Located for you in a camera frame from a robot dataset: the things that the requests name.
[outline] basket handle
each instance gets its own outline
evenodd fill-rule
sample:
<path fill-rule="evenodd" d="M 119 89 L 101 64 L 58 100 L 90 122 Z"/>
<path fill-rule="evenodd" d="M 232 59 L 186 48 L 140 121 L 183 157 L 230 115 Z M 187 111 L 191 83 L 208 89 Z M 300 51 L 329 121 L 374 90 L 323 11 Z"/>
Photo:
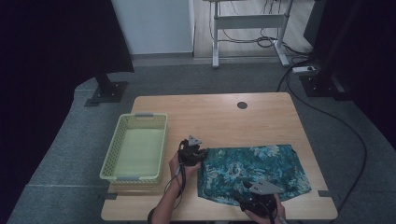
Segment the basket handle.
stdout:
<path fill-rule="evenodd" d="M 138 175 L 117 176 L 117 180 L 120 180 L 120 181 L 137 181 L 137 180 L 140 180 L 140 176 L 138 176 Z"/>
<path fill-rule="evenodd" d="M 146 117 L 154 117 L 153 113 L 138 113 L 135 114 L 137 118 L 146 118 Z"/>

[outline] wire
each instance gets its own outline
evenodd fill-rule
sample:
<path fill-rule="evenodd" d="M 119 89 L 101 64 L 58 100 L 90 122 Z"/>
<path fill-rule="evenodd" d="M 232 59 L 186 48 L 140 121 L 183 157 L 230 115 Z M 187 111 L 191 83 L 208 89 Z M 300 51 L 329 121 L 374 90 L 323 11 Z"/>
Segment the wire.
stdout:
<path fill-rule="evenodd" d="M 237 12 L 236 12 L 236 10 L 235 10 L 235 6 L 233 5 L 233 12 L 236 14 L 236 15 L 239 15 Z"/>
<path fill-rule="evenodd" d="M 326 112 L 326 111 L 323 111 L 323 110 L 321 110 L 321 109 L 319 109 L 319 108 L 317 108 L 317 107 L 314 107 L 314 106 L 310 105 L 309 103 L 305 102 L 305 101 L 302 100 L 300 97 L 298 97 L 297 94 L 296 94 L 296 93 L 292 90 L 292 88 L 290 87 L 290 76 L 288 75 L 289 73 L 290 73 L 290 69 L 285 73 L 285 75 L 282 77 L 282 79 L 284 79 L 284 77 L 286 77 L 286 80 L 287 80 L 287 82 L 286 82 L 286 83 L 287 83 L 287 87 L 288 87 L 290 93 L 291 93 L 298 101 L 300 101 L 300 102 L 303 103 L 304 105 L 306 105 L 306 106 L 308 106 L 308 107 L 310 107 L 310 108 L 312 108 L 312 109 L 314 109 L 314 110 L 316 110 L 316 111 L 318 111 L 318 112 L 320 112 L 320 113 L 323 113 L 323 114 L 325 114 L 325 115 L 327 115 L 327 116 L 329 116 L 329 117 L 331 117 L 331 118 L 333 118 L 333 119 L 336 119 L 336 120 L 338 120 L 339 122 L 341 122 L 342 124 L 344 124 L 346 127 L 348 127 L 348 129 L 349 129 L 350 131 L 352 131 L 352 132 L 359 138 L 359 140 L 361 141 L 361 144 L 362 144 L 362 146 L 363 146 L 363 152 L 364 152 L 364 154 L 363 154 L 363 162 L 362 162 L 362 165 L 361 165 L 361 169 L 360 169 L 360 171 L 359 171 L 359 173 L 358 173 L 358 175 L 357 175 L 355 181 L 353 182 L 352 186 L 350 187 L 349 191 L 347 192 L 345 199 L 341 202 L 341 205 L 340 205 L 340 206 L 338 207 L 338 209 L 337 209 L 338 213 L 340 213 L 341 210 L 343 209 L 345 203 L 347 202 L 347 200 L 348 200 L 350 194 L 351 194 L 352 191 L 356 188 L 356 186 L 357 186 L 359 180 L 361 179 L 361 175 L 362 175 L 363 172 L 364 172 L 364 169 L 365 169 L 365 166 L 366 166 L 366 162 L 367 162 L 367 153 L 368 153 L 368 152 L 367 152 L 367 151 L 368 151 L 368 150 L 367 150 L 367 146 L 366 146 L 366 144 L 364 143 L 364 140 L 363 140 L 363 138 L 361 137 L 361 135 L 360 135 L 357 131 L 355 131 L 349 124 L 347 124 L 345 121 L 343 121 L 342 119 L 337 118 L 335 115 L 332 115 L 332 114 L 330 114 L 330 113 L 328 113 L 328 112 Z"/>
<path fill-rule="evenodd" d="M 268 216 L 268 218 L 270 219 L 271 224 L 275 224 L 274 219 L 275 219 L 276 216 L 277 216 L 277 207 L 276 207 L 276 215 L 273 216 L 273 215 L 271 214 L 270 210 L 268 209 L 268 207 L 265 206 L 264 203 L 262 203 L 262 202 L 260 202 L 260 201 L 258 201 L 258 203 L 264 208 L 265 212 L 268 214 L 267 216 Z"/>
<path fill-rule="evenodd" d="M 180 188 L 180 200 L 178 200 L 178 203 L 177 203 L 176 207 L 174 207 L 174 210 L 178 208 L 178 206 L 179 206 L 180 203 L 181 203 L 181 200 L 183 199 L 183 190 L 181 189 L 181 185 L 180 185 L 180 183 L 178 182 L 178 179 L 177 179 L 177 178 L 176 178 L 176 181 L 177 181 L 178 187 Z"/>
<path fill-rule="evenodd" d="M 258 39 L 252 39 L 252 40 L 238 40 L 238 39 L 233 39 L 231 37 L 229 37 L 227 35 L 227 33 L 225 33 L 224 30 L 222 30 L 222 32 L 231 40 L 230 42 L 234 42 L 234 43 L 256 43 L 257 41 L 259 41 Z"/>
<path fill-rule="evenodd" d="M 163 193 L 166 192 L 166 190 L 169 188 L 169 185 L 171 184 L 172 180 L 174 180 L 176 177 L 177 177 L 177 175 L 172 177 L 171 180 L 169 180 L 168 183 L 166 183 L 165 188 L 163 189 Z"/>
<path fill-rule="evenodd" d="M 286 71 L 286 73 L 283 75 L 283 77 L 280 79 L 279 84 L 277 85 L 276 91 L 279 91 L 279 90 L 280 90 L 280 87 L 282 86 L 282 83 L 283 83 L 283 82 L 285 81 L 285 79 L 289 76 L 289 73 L 291 72 L 291 70 L 292 70 L 294 67 L 298 67 L 298 66 L 300 66 L 300 65 L 303 65 L 303 64 L 305 64 L 305 63 L 309 63 L 309 62 L 312 62 L 312 61 L 313 61 L 313 58 L 308 58 L 308 59 L 305 60 L 305 61 L 302 61 L 302 62 L 299 62 L 299 63 L 295 63 L 294 65 L 290 66 L 290 67 L 288 68 L 288 70 Z"/>
<path fill-rule="evenodd" d="M 268 0 L 265 0 L 265 4 L 264 4 L 264 6 L 262 7 L 262 14 L 265 14 L 265 8 L 267 7 L 267 4 L 268 4 Z"/>
<path fill-rule="evenodd" d="M 292 63 L 296 63 L 296 62 L 294 61 L 295 59 L 308 59 L 308 56 L 300 55 L 300 56 L 292 57 L 292 58 L 291 58 L 291 62 L 292 62 Z"/>
<path fill-rule="evenodd" d="M 272 0 L 272 2 L 271 2 L 270 11 L 268 12 L 269 14 L 272 14 L 272 7 L 273 7 L 273 5 L 274 5 L 274 0 Z"/>
<path fill-rule="evenodd" d="M 285 47 L 285 49 L 286 49 L 287 51 L 291 51 L 291 52 L 293 52 L 293 53 L 295 53 L 295 54 L 300 54 L 300 55 L 305 55 L 305 56 L 313 55 L 312 52 L 308 52 L 308 53 L 300 52 L 300 51 L 297 51 L 297 50 L 295 50 L 295 49 L 292 49 L 292 48 L 291 48 L 289 45 L 287 45 L 286 43 L 282 43 L 282 44 L 283 44 L 283 46 Z"/>
<path fill-rule="evenodd" d="M 279 8 L 277 9 L 277 14 L 280 14 L 280 5 L 282 4 L 282 0 L 279 0 Z"/>

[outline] metal stand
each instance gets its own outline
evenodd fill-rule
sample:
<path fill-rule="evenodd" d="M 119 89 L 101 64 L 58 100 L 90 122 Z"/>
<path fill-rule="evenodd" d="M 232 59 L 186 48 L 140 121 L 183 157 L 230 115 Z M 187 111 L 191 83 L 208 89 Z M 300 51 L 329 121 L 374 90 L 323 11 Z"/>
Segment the metal stand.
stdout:
<path fill-rule="evenodd" d="M 95 77 L 98 88 L 84 106 L 98 106 L 100 103 L 119 103 L 128 84 L 126 81 L 111 82 L 107 75 Z"/>
<path fill-rule="evenodd" d="M 252 29 L 252 28 L 280 28 L 279 37 L 274 41 L 276 53 L 285 67 L 290 63 L 283 51 L 283 37 L 288 25 L 293 0 L 289 0 L 284 15 L 252 15 L 252 16 L 219 16 L 219 1 L 209 0 L 215 3 L 215 16 L 213 20 L 213 63 L 214 68 L 219 68 L 219 40 L 218 31 L 222 29 Z"/>
<path fill-rule="evenodd" d="M 340 80 L 336 74 L 333 74 L 325 86 L 319 86 L 318 75 L 300 75 L 300 81 L 308 97 L 333 97 L 337 101 L 352 100 L 348 85 L 343 85 L 346 82 Z"/>

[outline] floor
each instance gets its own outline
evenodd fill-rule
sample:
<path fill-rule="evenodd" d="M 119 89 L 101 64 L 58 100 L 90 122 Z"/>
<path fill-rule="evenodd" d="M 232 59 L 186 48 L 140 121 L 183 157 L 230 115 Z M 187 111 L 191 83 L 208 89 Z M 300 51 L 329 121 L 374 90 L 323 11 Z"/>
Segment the floor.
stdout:
<path fill-rule="evenodd" d="M 213 69 L 210 61 L 196 59 L 134 61 L 134 74 L 109 75 L 112 81 L 128 81 L 121 102 L 97 107 L 84 107 L 97 83 L 94 79 L 82 83 L 76 88 L 63 127 L 26 185 L 8 223 L 107 223 L 101 219 L 101 210 L 108 183 L 99 178 L 99 172 L 118 117 L 131 111 L 135 97 L 276 91 L 287 69 L 271 60 L 223 61 L 219 69 Z M 334 223 L 392 223 L 396 219 L 395 150 L 353 102 L 308 98 L 297 76 L 290 76 L 290 87 L 293 92 L 288 92 L 334 204 L 338 208 L 344 205 Z M 345 123 L 319 113 L 294 94 L 340 118 L 363 142 Z M 301 221 L 329 223 L 290 223 Z"/>

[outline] patterned fabric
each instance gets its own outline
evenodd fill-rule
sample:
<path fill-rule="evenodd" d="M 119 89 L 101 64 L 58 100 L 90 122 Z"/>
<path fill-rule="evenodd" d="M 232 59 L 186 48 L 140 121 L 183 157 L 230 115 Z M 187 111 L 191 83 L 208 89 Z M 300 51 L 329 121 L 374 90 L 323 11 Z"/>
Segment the patterned fabric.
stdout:
<path fill-rule="evenodd" d="M 249 195 L 243 181 L 264 179 L 281 188 L 280 201 L 311 190 L 291 145 L 209 148 L 198 171 L 198 197 L 238 206 L 233 193 Z"/>

